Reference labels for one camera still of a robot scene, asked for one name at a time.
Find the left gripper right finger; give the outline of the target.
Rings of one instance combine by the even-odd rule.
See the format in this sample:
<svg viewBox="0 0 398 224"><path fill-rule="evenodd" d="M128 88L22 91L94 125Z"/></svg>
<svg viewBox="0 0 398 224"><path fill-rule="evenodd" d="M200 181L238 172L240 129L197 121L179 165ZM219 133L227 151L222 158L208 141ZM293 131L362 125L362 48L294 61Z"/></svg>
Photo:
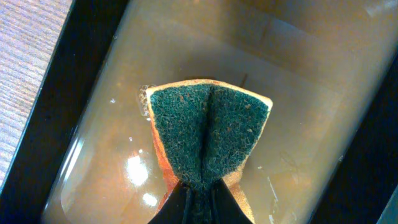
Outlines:
<svg viewBox="0 0 398 224"><path fill-rule="evenodd" d="M211 186L211 216L213 224L252 224L221 179Z"/></svg>

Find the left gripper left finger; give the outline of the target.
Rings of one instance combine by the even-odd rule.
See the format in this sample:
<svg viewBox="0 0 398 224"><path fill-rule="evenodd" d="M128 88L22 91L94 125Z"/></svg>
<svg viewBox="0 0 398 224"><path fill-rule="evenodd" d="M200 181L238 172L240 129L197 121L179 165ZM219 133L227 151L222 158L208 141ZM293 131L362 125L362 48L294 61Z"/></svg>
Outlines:
<svg viewBox="0 0 398 224"><path fill-rule="evenodd" d="M191 209L192 189L179 182L149 224L188 224Z"/></svg>

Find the green and yellow sponge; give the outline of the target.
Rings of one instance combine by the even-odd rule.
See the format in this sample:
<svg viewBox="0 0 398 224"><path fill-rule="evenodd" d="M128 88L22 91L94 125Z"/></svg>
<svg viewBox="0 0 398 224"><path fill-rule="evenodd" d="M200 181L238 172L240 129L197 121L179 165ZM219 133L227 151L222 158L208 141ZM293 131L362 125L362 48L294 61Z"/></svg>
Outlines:
<svg viewBox="0 0 398 224"><path fill-rule="evenodd" d="M152 86L140 97L167 188L157 213L182 182L192 189L190 223L212 223L211 186L221 179L253 223L239 181L262 135L272 100L209 79Z"/></svg>

